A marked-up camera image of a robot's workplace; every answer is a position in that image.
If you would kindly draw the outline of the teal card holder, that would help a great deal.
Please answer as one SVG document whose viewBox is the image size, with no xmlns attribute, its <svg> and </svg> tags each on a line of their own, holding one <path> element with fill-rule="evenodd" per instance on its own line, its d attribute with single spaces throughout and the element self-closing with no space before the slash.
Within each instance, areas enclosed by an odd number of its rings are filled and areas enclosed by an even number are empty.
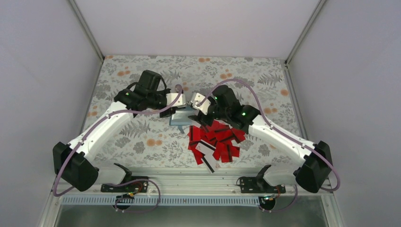
<svg viewBox="0 0 401 227">
<path fill-rule="evenodd" d="M 181 134 L 184 134 L 184 126 L 192 125 L 192 120 L 189 118 L 189 116 L 193 116 L 195 113 L 196 111 L 191 107 L 178 109 L 173 115 L 170 116 L 169 126 L 176 127 Z"/>
</svg>

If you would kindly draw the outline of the white card with black stripe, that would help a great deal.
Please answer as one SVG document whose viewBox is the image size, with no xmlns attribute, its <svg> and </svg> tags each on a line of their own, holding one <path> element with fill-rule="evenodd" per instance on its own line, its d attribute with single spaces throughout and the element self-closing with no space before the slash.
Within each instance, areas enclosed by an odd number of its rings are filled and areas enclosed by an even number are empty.
<svg viewBox="0 0 401 227">
<path fill-rule="evenodd" d="M 218 161 L 210 154 L 204 155 L 201 159 L 210 173 L 215 173 L 220 168 Z"/>
</svg>

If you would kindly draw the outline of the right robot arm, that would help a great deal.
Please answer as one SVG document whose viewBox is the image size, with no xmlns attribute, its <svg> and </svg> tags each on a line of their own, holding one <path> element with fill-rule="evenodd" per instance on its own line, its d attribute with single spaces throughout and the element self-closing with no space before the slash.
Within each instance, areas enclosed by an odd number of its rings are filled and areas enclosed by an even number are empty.
<svg viewBox="0 0 401 227">
<path fill-rule="evenodd" d="M 190 106 L 199 111 L 193 120 L 211 125 L 221 120 L 234 129 L 259 138 L 284 152 L 295 165 L 281 168 L 267 165 L 256 180 L 257 189 L 268 192 L 281 184 L 297 184 L 304 190 L 317 193 L 322 189 L 331 168 L 331 152 L 327 143 L 314 143 L 296 136 L 268 119 L 262 111 L 243 105 L 227 85 L 220 85 L 211 95 L 194 93 Z"/>
</svg>

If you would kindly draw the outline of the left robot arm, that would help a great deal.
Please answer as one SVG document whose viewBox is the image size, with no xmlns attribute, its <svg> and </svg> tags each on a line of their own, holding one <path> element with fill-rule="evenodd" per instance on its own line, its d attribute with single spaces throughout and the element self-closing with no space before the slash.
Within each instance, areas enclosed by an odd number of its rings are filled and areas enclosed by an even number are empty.
<svg viewBox="0 0 401 227">
<path fill-rule="evenodd" d="M 175 93 L 165 87 L 158 90 L 159 84 L 165 83 L 163 77 L 153 71 L 145 70 L 139 80 L 129 84 L 114 97 L 110 106 L 99 119 L 75 139 L 64 144 L 58 142 L 52 149 L 56 179 L 53 185 L 54 196 L 61 179 L 81 192 L 96 183 L 111 183 L 117 190 L 124 192 L 131 187 L 129 171 L 119 164 L 97 168 L 92 161 L 101 147 L 125 124 L 137 115 L 145 115 L 145 110 L 154 109 L 155 113 L 168 110 L 173 105 Z"/>
</svg>

